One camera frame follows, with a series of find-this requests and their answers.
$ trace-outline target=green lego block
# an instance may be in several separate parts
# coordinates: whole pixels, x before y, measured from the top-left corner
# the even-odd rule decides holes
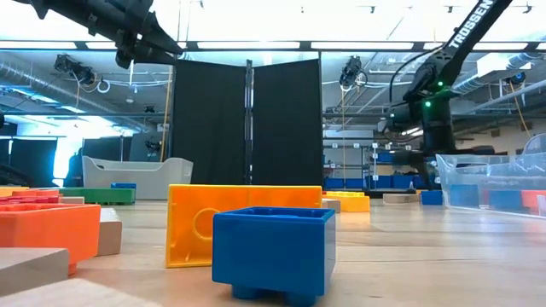
[[[61,188],[59,193],[67,197],[84,197],[86,204],[132,205],[134,188]]]

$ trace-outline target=wooden table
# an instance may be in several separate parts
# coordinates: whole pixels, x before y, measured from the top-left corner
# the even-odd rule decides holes
[[[546,221],[408,205],[341,213],[337,264],[317,306],[543,306]],[[164,306],[279,306],[245,302],[210,268],[164,269],[166,205],[116,207],[120,255],[78,265],[78,278]]]

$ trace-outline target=clear plastic bin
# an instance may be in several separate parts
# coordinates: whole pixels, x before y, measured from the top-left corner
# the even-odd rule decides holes
[[[447,206],[546,217],[546,135],[534,136],[519,156],[437,155]]]

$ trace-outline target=beige block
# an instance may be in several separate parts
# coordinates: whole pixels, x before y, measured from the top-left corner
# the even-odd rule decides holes
[[[74,197],[60,197],[59,202],[62,204],[84,204],[85,199],[83,196],[74,196]]]
[[[0,296],[64,281],[69,258],[62,248],[0,248]]]
[[[335,213],[340,213],[341,202],[339,200],[322,199],[322,208],[334,209]]]
[[[121,250],[122,223],[113,208],[101,209],[101,227],[99,229],[99,248],[97,256],[119,254]]]
[[[109,287],[74,278],[0,298],[0,306],[159,307]]]
[[[419,195],[417,194],[383,194],[383,202],[387,204],[409,204],[418,203]]]

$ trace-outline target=robotic arm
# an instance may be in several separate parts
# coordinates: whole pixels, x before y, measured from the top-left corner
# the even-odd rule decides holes
[[[149,9],[154,0],[15,0],[30,4],[40,19],[50,9],[113,40],[118,48],[116,63],[129,68],[135,63],[173,65],[183,49],[161,28]]]
[[[409,161],[426,182],[428,182],[427,174],[424,173],[426,157],[468,152],[457,150],[455,146],[450,110],[450,99],[455,95],[450,91],[450,87],[461,72],[462,63],[472,52],[474,45],[487,33],[511,2],[512,0],[479,0],[446,44],[425,53],[432,54],[417,69],[411,86],[404,94],[404,101],[393,104],[389,110],[390,118],[386,122],[385,130],[399,133],[417,125],[422,127],[422,151],[401,153],[395,159],[401,162]]]

